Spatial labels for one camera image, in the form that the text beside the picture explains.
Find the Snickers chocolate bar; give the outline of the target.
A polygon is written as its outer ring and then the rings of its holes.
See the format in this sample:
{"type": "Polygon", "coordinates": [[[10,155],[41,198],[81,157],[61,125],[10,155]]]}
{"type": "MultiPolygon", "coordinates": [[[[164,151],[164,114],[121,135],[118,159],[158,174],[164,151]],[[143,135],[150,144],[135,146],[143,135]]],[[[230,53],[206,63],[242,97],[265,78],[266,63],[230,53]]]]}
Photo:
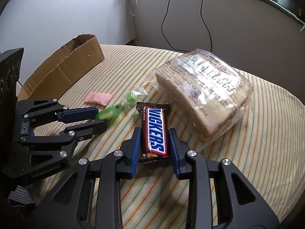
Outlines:
{"type": "Polygon", "coordinates": [[[141,163],[165,161],[170,157],[168,140],[169,104],[138,102],[137,111],[142,117],[141,163]]]}

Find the green jelly packet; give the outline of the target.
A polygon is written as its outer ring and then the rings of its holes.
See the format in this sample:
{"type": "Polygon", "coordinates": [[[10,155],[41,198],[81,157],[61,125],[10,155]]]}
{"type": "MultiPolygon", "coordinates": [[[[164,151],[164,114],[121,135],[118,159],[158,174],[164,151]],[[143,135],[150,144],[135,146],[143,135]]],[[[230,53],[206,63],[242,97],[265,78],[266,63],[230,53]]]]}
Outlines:
{"type": "Polygon", "coordinates": [[[103,120],[105,123],[110,124],[115,118],[123,113],[125,105],[123,103],[110,106],[109,108],[101,110],[95,117],[95,121],[103,120]]]}

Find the pink candy packet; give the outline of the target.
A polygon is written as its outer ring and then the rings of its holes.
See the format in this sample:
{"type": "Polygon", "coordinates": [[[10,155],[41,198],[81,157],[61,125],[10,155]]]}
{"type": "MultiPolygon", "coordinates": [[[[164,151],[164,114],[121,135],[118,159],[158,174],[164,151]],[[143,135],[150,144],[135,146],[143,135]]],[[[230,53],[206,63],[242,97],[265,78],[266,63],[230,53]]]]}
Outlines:
{"type": "Polygon", "coordinates": [[[111,94],[107,94],[107,93],[89,92],[84,98],[84,102],[107,106],[107,104],[110,102],[112,97],[113,96],[111,94]]]}

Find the brown cardboard box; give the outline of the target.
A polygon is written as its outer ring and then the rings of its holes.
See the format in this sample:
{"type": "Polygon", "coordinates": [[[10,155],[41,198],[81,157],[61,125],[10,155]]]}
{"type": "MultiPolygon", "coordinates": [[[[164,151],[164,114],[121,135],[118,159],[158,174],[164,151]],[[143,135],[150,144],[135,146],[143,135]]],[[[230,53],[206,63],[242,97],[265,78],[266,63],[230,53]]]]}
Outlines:
{"type": "Polygon", "coordinates": [[[23,84],[18,99],[59,99],[103,60],[104,55],[96,36],[78,35],[35,70],[23,84]]]}

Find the green candy clear wrapper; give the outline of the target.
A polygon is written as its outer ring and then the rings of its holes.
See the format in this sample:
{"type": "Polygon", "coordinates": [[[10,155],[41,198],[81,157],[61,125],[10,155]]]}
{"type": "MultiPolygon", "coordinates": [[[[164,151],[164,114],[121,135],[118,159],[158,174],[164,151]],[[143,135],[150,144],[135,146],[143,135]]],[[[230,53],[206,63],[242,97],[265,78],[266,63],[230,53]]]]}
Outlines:
{"type": "Polygon", "coordinates": [[[149,88],[144,85],[134,86],[132,90],[126,93],[125,98],[123,99],[123,106],[125,109],[130,109],[136,105],[137,102],[144,100],[148,96],[149,88]]]}

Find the white cabinet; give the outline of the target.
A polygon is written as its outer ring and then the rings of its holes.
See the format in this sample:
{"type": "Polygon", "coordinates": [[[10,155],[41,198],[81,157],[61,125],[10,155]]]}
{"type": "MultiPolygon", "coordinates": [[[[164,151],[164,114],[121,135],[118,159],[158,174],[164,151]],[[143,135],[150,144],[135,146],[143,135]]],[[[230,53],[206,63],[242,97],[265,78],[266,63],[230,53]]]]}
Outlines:
{"type": "Polygon", "coordinates": [[[136,38],[127,0],[10,0],[1,14],[1,51],[24,48],[20,83],[81,34],[94,34],[101,44],[136,38]]]}

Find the bagged sliced bread loaf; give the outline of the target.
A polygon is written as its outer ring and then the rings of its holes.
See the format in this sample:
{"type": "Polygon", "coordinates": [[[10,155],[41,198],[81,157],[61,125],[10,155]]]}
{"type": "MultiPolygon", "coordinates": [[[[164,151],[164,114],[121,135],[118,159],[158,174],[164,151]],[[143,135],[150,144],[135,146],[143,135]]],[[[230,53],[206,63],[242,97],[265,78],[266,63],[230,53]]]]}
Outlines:
{"type": "Polygon", "coordinates": [[[248,79],[202,49],[168,60],[155,77],[206,145],[240,120],[253,92],[248,79]]]}

